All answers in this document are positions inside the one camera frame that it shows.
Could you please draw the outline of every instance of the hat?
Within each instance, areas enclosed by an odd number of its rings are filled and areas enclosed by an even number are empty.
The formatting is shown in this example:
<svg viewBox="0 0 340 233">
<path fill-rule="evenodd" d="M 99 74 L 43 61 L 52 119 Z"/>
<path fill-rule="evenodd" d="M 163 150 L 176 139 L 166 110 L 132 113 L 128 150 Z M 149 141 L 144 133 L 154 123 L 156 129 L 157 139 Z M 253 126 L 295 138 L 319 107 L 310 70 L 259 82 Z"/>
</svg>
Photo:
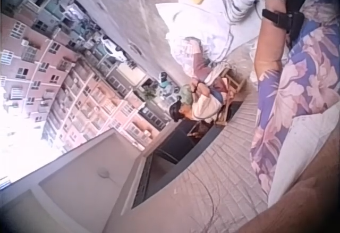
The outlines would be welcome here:
<svg viewBox="0 0 340 233">
<path fill-rule="evenodd" d="M 182 102 L 179 99 L 177 102 L 173 103 L 169 108 L 170 117 L 175 122 L 178 122 L 180 119 L 184 118 L 184 115 L 180 113 L 181 106 L 182 106 Z"/>
</svg>

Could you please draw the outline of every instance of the wire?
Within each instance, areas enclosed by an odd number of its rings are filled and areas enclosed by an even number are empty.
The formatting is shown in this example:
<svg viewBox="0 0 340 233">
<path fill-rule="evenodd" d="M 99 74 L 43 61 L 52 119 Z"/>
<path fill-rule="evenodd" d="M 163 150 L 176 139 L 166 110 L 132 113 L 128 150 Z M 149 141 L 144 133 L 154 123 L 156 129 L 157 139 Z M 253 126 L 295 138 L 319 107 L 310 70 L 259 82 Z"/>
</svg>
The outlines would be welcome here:
<svg viewBox="0 0 340 233">
<path fill-rule="evenodd" d="M 174 161 L 176 161 L 177 163 L 179 162 L 178 159 L 176 159 L 174 156 L 168 154 L 167 152 L 159 149 L 159 151 L 163 152 L 165 155 L 169 156 L 170 158 L 172 158 Z M 208 187 L 204 184 L 204 182 L 194 173 L 192 172 L 189 168 L 187 168 L 187 170 L 192 173 L 192 175 L 203 185 L 204 189 L 206 190 L 206 192 L 208 193 L 208 196 L 210 198 L 210 201 L 211 201 L 211 217 L 209 219 L 209 222 L 205 225 L 205 227 L 203 228 L 203 230 L 201 231 L 202 233 L 206 233 L 208 232 L 208 230 L 211 228 L 212 224 L 213 224 L 213 219 L 214 219 L 214 216 L 215 216 L 215 212 L 216 212 L 216 209 L 215 209 L 215 204 L 214 204 L 214 199 L 208 189 Z"/>
</svg>

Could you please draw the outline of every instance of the floral fabric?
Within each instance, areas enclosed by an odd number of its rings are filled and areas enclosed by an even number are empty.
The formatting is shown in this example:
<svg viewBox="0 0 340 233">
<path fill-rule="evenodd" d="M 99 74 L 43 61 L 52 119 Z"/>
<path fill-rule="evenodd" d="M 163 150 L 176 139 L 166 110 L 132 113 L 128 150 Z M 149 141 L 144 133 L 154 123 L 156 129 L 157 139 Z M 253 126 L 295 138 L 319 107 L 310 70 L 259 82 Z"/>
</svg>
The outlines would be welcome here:
<svg viewBox="0 0 340 233">
<path fill-rule="evenodd" d="M 259 78 L 251 164 L 266 194 L 292 120 L 321 113 L 340 100 L 337 9 L 338 0 L 306 0 L 301 8 L 306 20 L 287 65 Z"/>
</svg>

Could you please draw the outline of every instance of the wooden chair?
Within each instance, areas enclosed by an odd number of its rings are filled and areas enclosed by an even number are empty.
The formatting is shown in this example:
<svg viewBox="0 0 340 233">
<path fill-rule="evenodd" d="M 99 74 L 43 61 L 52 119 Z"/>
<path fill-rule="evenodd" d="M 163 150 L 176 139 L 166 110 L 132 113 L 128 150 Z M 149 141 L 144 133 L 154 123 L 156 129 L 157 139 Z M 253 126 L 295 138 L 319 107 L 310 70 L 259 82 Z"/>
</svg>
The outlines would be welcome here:
<svg viewBox="0 0 340 233">
<path fill-rule="evenodd" d="M 236 80 L 236 78 L 232 76 L 232 70 L 229 68 L 224 69 L 223 72 L 220 74 L 220 76 L 222 78 L 227 78 L 227 83 L 228 83 L 227 97 L 228 98 L 227 98 L 227 103 L 224 106 L 222 106 L 220 112 L 217 114 L 217 120 L 214 122 L 214 124 L 218 126 L 226 126 L 229 106 L 232 103 L 234 97 L 243 88 L 246 82 L 246 79 L 243 79 L 241 81 Z"/>
</svg>

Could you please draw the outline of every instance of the woman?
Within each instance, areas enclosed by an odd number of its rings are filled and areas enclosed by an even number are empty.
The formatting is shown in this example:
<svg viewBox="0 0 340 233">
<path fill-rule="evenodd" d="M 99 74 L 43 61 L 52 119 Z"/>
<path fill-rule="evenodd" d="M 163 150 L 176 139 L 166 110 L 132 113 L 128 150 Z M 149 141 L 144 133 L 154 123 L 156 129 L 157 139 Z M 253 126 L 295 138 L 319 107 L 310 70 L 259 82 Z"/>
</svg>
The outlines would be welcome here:
<svg viewBox="0 0 340 233">
<path fill-rule="evenodd" d="M 280 59 L 286 31 L 262 19 L 254 63 L 259 104 L 251 157 L 266 194 L 270 194 L 281 148 L 294 129 L 294 119 L 329 111 L 340 101 L 338 2 L 306 0 L 301 8 L 305 22 L 283 69 Z M 285 13 L 285 0 L 266 0 L 266 8 Z M 240 232 L 312 232 L 325 222 L 338 204 L 338 131 L 337 126 L 291 189 Z"/>
<path fill-rule="evenodd" d="M 190 38 L 188 41 L 192 49 L 193 68 L 196 76 L 190 82 L 193 104 L 185 104 L 178 100 L 170 106 L 169 114 L 175 122 L 186 118 L 211 123 L 217 119 L 218 112 L 226 103 L 227 82 L 226 79 L 217 77 L 209 87 L 204 83 L 211 73 L 211 68 L 207 67 L 204 62 L 199 41 L 194 38 Z"/>
</svg>

